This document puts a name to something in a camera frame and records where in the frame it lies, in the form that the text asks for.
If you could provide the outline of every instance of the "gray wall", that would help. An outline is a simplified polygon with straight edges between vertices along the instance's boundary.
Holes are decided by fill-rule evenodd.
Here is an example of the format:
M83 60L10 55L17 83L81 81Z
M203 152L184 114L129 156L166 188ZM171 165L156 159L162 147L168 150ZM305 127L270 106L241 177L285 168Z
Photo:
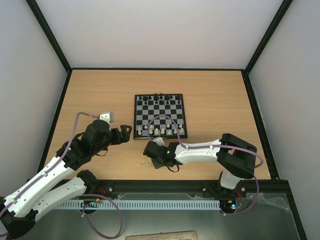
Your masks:
M37 0L72 67L245 68L282 0Z
M26 1L1 1L0 196L36 173L65 79Z
M252 73L280 177L310 240L319 239L320 1L293 1Z

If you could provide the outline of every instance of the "robotic arm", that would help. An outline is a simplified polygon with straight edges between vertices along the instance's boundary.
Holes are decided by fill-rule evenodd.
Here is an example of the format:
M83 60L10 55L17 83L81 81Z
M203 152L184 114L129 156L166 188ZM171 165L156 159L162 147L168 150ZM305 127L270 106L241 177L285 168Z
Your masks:
M13 239L26 234L41 217L63 202L96 190L98 180L89 170L80 171L69 182L51 189L90 162L94 155L108 151L110 145L119 145L130 140L131 126L121 125L119 131L118 128L110 128L111 122L113 113L102 113L87 126L85 132L73 138L62 160L60 158L68 142L63 144L56 156L37 175L0 201L0 219Z
M179 142L171 142L166 147L163 139L157 137L148 142L143 155L151 158L156 169L171 168L175 165L179 166L191 162L218 162L226 169L220 175L219 186L227 190L234 190L242 179L254 177L256 162L254 155L240 150L234 150L233 153L230 153L230 149L212 147L214 145L228 145L257 152L257 148L252 144L230 133L224 133L221 139L188 144L186 147L183 147Z

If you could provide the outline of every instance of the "wooden tabletop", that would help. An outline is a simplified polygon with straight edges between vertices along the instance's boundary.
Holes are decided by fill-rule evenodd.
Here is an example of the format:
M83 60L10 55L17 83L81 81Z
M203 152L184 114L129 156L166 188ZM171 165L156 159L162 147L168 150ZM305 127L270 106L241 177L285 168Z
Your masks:
M185 143L209 142L231 133L255 145L264 158L240 71L73 70L46 163L70 138L78 112L99 115L112 111L111 128L133 128L135 95L154 93L183 94L188 129ZM81 116L76 133L83 132L93 120ZM106 156L94 156L79 171L88 169L105 180L216 180L224 169L218 162L188 163L177 173L166 167L155 169L143 155L147 141L133 140L131 133L129 142L110 146ZM270 179L267 165L257 168L255 175Z

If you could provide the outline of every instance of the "chessboard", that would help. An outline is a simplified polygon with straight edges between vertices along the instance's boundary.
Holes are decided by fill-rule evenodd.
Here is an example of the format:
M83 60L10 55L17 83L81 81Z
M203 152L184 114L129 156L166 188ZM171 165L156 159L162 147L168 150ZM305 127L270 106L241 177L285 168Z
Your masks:
M177 131L182 139L188 137L185 115L184 98L182 94L141 94L134 96L134 129L133 139L148 138L148 124L150 120L166 115L178 125L178 129L170 119L160 117L150 125L151 137L176 139Z

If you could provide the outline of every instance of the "purple cable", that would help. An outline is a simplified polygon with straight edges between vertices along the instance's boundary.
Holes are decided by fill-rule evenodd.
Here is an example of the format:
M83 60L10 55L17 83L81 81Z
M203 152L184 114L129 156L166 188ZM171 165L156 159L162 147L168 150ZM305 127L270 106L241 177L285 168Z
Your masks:
M122 231L122 227L124 225L124 219L122 217L122 214L120 212L120 209L118 208L118 206L110 199L106 198L105 196L102 196L102 195L98 195L98 194L83 194L81 195L81 197L98 197L98 198L101 198L101 199L104 199L104 200L107 200L109 201L114 207L115 209L118 211L119 213L119 216L120 216L120 229L118 231L118 233L115 235L115 236L106 236L106 235L103 235L101 232L99 232L94 226L93 224L90 222L89 218L87 217L87 215L85 214L85 209L87 207L87 205L85 205L82 209L82 213L84 214L83 216L85 217L85 219L88 221L90 227L92 228L92 230L98 234L101 238L104 238L104 239L116 239L118 238L120 235L121 235L121 231Z
M78 119L79 119L79 116L80 115L86 115L88 117L91 117L91 118L95 118L95 119L98 119L99 116L96 116L96 115L92 115L92 114L89 114L89 113L85 113L85 112L78 112L78 114L76 115L75 117L75 121L74 121L74 125L73 125L73 129L72 129L72 133L71 133L71 137L69 139L69 142L63 152L63 154L61 155L61 157L59 158L59 160L52 165L52 167L50 167L45 173L48 174L50 173L61 161L62 159L65 158L68 150L69 150L69 147L71 145L71 142L74 138L74 135L75 135L75 132L76 132L76 128L77 128L77 124L78 124ZM33 182L31 182L28 186L26 186L15 198L14 200L17 201L21 196L22 194L24 194L29 188L31 188L35 183L37 183L40 179L42 179L44 177L44 175L40 175L38 178L36 178L35 180L33 180ZM2 211L0 212L0 218L1 216L4 214L4 212L10 208L12 206L13 202L10 202L7 206L4 207L4 209L2 209Z
M258 182L258 179L256 178L256 176L253 176L253 177L254 177L254 180L256 183L256 196L255 196L253 202L251 203L251 205L248 206L245 210L234 212L234 213L225 213L222 209L220 209L220 212L222 212L224 216L233 216L233 215L243 214L243 213L247 212L249 209L251 209L256 204L256 202L258 201L258 195L259 195L259 182Z
M234 149L234 150L239 150L239 151L242 151L242 152L246 152L246 153L249 153L249 154L252 154L254 156L256 156L257 158L260 159L260 163L256 166L254 166L254 168L258 168L260 167L262 164L264 164L264 159L259 155L257 154L256 152L254 151L250 151L248 149L245 149L245 148L241 148L241 147L238 147L238 146L229 146L229 145L204 145L204 146L188 146L186 144L184 144L181 139L180 139L180 134L179 134L179 131L178 131L178 125L176 124L176 122L169 116L166 116L166 115L159 115L159 116L156 116L155 118L151 119L149 121L149 124L148 124L148 129L147 129L147 134L148 134L148 138L149 138L149 141L151 141L151 137L150 137L150 134L149 134L149 129L150 129L150 125L154 122L154 120L158 119L158 118L167 118L167 119L170 119L171 122L173 123L175 129L177 130L176 131L176 135L177 135L177 138L178 138L178 142L179 144L185 148L185 149L209 149L209 148L224 148L224 149ZM227 216L232 216L232 215L238 215L238 214L241 214L241 213L245 213L246 211L248 211L249 209L251 209L255 204L256 202L258 201L258 195L259 195L259 182L256 178L256 176L253 176L254 179L255 179L255 182L256 182L256 196L255 196L255 199L253 201L253 203L248 207L246 208L245 210L243 211L239 211L239 212L235 212L235 213L224 213L222 210L221 212L224 214L224 215L227 215Z

